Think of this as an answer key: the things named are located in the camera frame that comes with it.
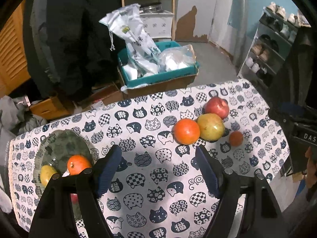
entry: cat print tablecloth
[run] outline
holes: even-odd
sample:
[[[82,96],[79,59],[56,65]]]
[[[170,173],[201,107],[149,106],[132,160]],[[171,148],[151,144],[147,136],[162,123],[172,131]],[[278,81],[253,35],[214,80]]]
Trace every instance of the cat print tablecloth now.
[[[230,114],[225,134],[217,142],[199,139],[178,144],[172,128],[182,118],[196,119],[214,96],[226,99]],[[36,128],[10,143],[9,179],[18,223],[29,230],[39,199],[32,176],[34,156],[44,137],[56,129],[82,136],[95,160],[113,144],[122,148],[122,161],[109,191],[99,205],[114,237],[201,237],[217,207],[208,193],[195,159],[202,144],[225,168],[240,175],[263,173],[268,181],[288,157],[279,124],[267,115],[268,105],[244,79],[220,84],[159,92],[106,105]],[[231,131],[243,133],[239,147],[231,147]],[[243,208],[238,205],[237,211]],[[82,220],[76,222],[87,237]]]

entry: yellow-green fruit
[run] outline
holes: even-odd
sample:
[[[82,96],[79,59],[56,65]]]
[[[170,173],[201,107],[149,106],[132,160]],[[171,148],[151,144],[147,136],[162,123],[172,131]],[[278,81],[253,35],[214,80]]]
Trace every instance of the yellow-green fruit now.
[[[224,134],[222,119],[215,113],[206,113],[198,117],[200,137],[204,140],[219,140]]]
[[[44,187],[47,186],[47,184],[49,183],[49,180],[51,179],[52,175],[55,174],[55,173],[57,173],[57,172],[54,169],[54,167],[52,167],[50,165],[42,166],[40,179],[41,179],[41,183],[44,185]]]

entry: red apple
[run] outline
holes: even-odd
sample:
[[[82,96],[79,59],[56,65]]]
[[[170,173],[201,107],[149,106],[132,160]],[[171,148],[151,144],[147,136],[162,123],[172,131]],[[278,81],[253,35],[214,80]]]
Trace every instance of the red apple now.
[[[213,97],[207,102],[205,113],[215,113],[221,119],[224,119],[229,115],[229,106],[224,99]]]
[[[71,194],[70,194],[70,198],[72,199],[72,203],[73,203],[73,204],[78,203],[77,194],[71,193]]]

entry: wooden shutter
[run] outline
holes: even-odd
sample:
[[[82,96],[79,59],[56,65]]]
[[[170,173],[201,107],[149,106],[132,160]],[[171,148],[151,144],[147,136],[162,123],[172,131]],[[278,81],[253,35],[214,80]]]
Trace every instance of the wooden shutter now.
[[[30,78],[23,46],[23,5],[16,8],[0,31],[0,97]]]

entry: teal bin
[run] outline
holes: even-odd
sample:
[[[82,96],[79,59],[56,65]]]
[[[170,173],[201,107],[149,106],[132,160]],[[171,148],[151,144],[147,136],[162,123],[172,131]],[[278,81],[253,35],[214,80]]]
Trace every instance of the teal bin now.
[[[163,42],[156,42],[155,43],[157,47],[163,51],[167,48],[171,47],[180,47],[180,44],[178,44],[175,41],[163,41]],[[123,65],[126,65],[128,63],[128,54],[126,52],[126,48],[122,49],[118,53],[118,60],[120,63],[120,72],[121,75],[124,79],[124,83],[126,84],[127,87],[135,87],[140,84],[153,84],[153,83],[158,83],[158,82],[163,82],[171,79],[175,79],[178,77],[186,76],[186,75],[195,75],[198,73],[198,68],[199,68],[199,63],[196,62],[195,65],[191,65],[187,68],[179,69],[179,70],[174,70],[174,71],[169,71],[169,72],[163,72],[163,73],[158,73],[155,75],[151,75],[148,77],[141,77],[136,80],[128,80],[128,76],[126,75],[126,72],[123,69]]]

